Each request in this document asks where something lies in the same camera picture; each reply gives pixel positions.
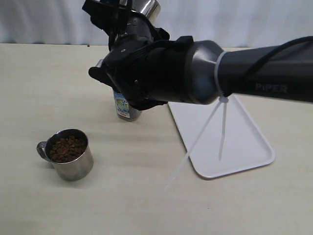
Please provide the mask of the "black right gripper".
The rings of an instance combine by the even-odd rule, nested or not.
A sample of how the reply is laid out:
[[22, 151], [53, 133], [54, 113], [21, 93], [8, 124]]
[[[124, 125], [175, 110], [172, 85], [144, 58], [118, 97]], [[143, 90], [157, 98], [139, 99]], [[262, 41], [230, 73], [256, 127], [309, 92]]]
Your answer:
[[136, 12], [133, 0], [87, 0], [82, 9], [90, 16], [91, 23], [108, 35], [109, 50], [144, 53], [170, 46], [168, 32]]

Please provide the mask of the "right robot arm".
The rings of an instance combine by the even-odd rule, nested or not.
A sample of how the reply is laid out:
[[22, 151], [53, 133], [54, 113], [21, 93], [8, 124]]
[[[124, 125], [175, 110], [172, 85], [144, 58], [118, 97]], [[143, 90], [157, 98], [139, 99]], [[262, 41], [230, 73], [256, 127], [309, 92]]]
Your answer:
[[89, 69], [93, 79], [143, 111], [168, 102], [207, 105], [219, 96], [244, 94], [311, 103], [313, 39], [224, 51], [192, 36], [170, 40], [132, 8], [132, 1], [87, 0], [82, 9], [109, 37], [109, 53]]

